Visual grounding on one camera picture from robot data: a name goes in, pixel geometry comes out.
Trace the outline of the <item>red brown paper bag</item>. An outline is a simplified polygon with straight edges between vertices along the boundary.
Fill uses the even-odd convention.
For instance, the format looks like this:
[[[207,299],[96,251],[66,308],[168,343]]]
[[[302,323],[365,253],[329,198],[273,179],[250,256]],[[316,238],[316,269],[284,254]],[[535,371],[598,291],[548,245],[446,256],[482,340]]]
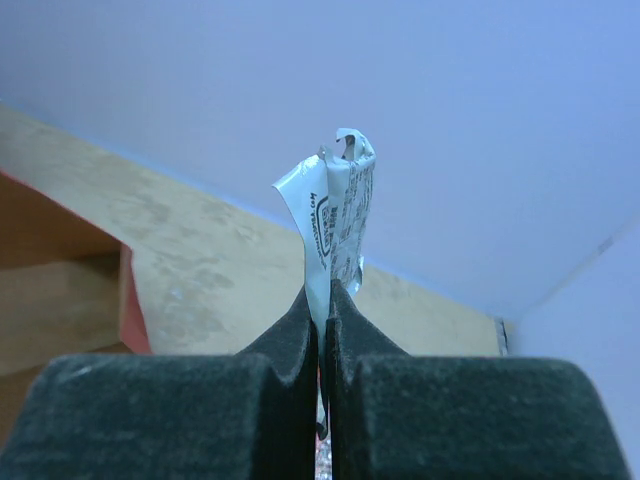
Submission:
[[[151,351],[119,240],[26,184],[1,177],[1,437],[30,384],[66,354]]]

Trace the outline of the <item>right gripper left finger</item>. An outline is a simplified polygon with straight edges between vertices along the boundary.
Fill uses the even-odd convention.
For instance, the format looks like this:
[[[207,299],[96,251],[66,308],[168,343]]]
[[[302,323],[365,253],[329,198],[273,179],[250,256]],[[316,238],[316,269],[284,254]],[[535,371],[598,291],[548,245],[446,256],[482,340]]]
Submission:
[[[5,479],[310,479],[317,337],[299,294],[234,355],[76,354],[32,384]]]

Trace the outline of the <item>white printed candy wrapper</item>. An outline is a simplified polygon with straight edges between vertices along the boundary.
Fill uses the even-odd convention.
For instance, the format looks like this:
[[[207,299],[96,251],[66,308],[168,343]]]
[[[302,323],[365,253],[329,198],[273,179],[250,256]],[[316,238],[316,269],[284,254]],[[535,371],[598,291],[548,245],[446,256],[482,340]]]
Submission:
[[[357,129],[340,128],[337,155],[329,147],[300,161],[273,184],[303,241],[304,290],[318,338],[318,367],[327,371],[326,332],[331,284],[350,295],[362,286],[362,242],[373,194],[376,153]]]

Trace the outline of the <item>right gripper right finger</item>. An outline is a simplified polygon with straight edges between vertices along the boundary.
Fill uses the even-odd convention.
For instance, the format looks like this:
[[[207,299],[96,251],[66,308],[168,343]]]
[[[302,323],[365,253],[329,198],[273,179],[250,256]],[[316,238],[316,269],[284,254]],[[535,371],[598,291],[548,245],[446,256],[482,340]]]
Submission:
[[[627,479],[601,398],[558,359],[413,356],[331,284],[337,479]]]

